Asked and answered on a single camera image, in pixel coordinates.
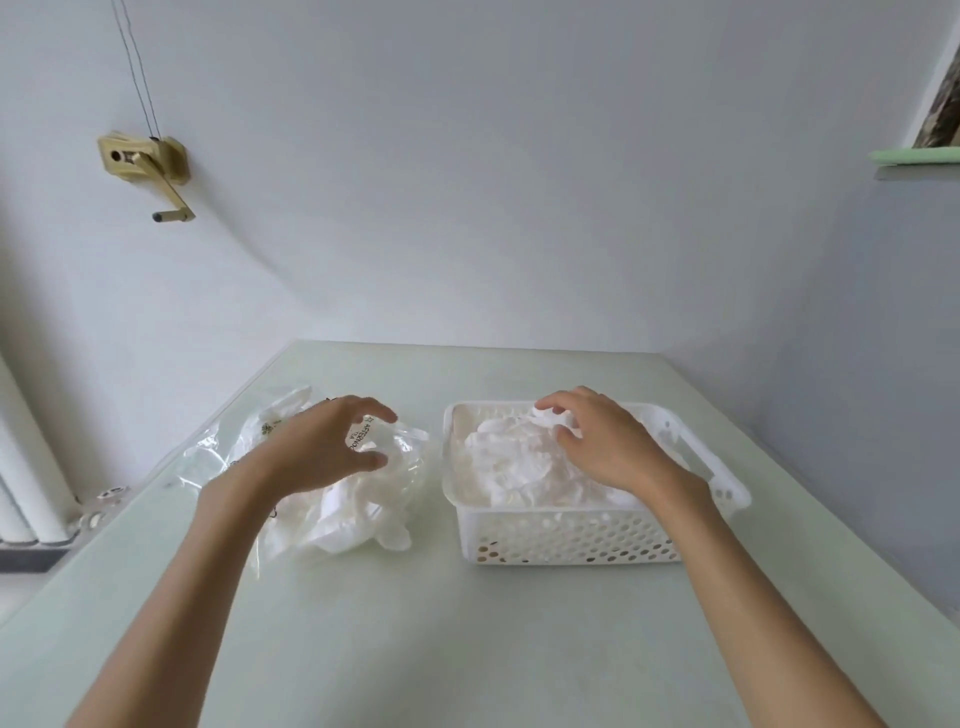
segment white plastic basket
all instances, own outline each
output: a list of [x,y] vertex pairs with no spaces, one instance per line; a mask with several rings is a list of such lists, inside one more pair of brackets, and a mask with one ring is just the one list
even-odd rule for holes
[[[529,412],[532,402],[465,401],[444,413],[444,494],[457,508],[464,558],[486,566],[606,566],[680,561],[673,541],[642,504],[575,507],[491,507],[470,502],[461,487],[472,473],[457,457],[467,436],[491,417]],[[623,404],[669,443],[710,486],[724,519],[750,505],[750,493],[673,412],[655,404]]]

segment wire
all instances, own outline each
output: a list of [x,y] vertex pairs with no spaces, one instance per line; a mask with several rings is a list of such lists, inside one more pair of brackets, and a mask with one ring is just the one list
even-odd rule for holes
[[[156,122],[156,111],[154,111],[154,99],[150,95],[150,87],[147,85],[147,74],[143,71],[143,59],[140,58],[140,49],[136,45],[136,38],[133,36],[133,23],[130,20],[130,13],[127,12],[127,0],[120,0],[120,5],[123,8],[123,15],[127,18],[127,33],[130,34],[130,41],[133,44],[133,52],[136,54],[137,63],[140,65],[140,78],[143,79],[143,90],[147,92],[147,103],[150,104],[150,114],[154,118],[154,130],[156,131],[156,136],[160,136],[160,125]],[[127,58],[130,57],[130,50],[127,51]],[[140,99],[141,106],[143,105],[143,99]]]
[[147,120],[147,130],[150,136],[154,136],[154,130],[150,126],[150,116],[147,114],[147,107],[143,103],[143,96],[140,94],[140,85],[136,82],[136,71],[133,70],[133,58],[130,55],[130,46],[127,45],[127,36],[124,35],[123,26],[120,25],[120,12],[117,10],[116,0],[110,0],[113,6],[113,19],[117,21],[117,30],[120,31],[120,39],[123,40],[124,50],[127,51],[127,63],[130,64],[130,75],[133,78],[133,87],[136,89],[136,97],[140,99],[140,108],[143,109],[143,118]]

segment light green table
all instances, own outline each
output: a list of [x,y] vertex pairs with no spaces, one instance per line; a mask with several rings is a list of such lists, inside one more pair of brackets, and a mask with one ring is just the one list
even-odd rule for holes
[[[890,724],[960,721],[955,627],[661,357],[297,342],[252,387],[293,380],[374,395],[434,434],[453,401],[578,383],[673,409],[751,489],[737,535]],[[61,725],[79,701],[190,520],[170,481],[161,469],[0,630],[0,725]],[[412,532],[405,553],[247,578],[203,725],[747,725],[682,565],[469,565],[439,482]]]

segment forearm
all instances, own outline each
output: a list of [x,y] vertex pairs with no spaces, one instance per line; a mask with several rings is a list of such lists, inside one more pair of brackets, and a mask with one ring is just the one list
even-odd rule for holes
[[755,728],[883,722],[774,588],[704,488],[657,508]]
[[269,504],[247,497],[252,477],[228,473],[202,491],[180,549],[71,728],[197,724],[237,584],[269,514]]

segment white wall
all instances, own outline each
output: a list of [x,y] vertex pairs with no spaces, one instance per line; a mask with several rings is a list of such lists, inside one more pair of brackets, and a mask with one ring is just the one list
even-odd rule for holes
[[0,347],[75,487],[131,482],[290,337],[667,352],[749,422],[955,0],[106,0],[0,10]]
[[960,172],[875,182],[838,227],[758,433],[960,616]]

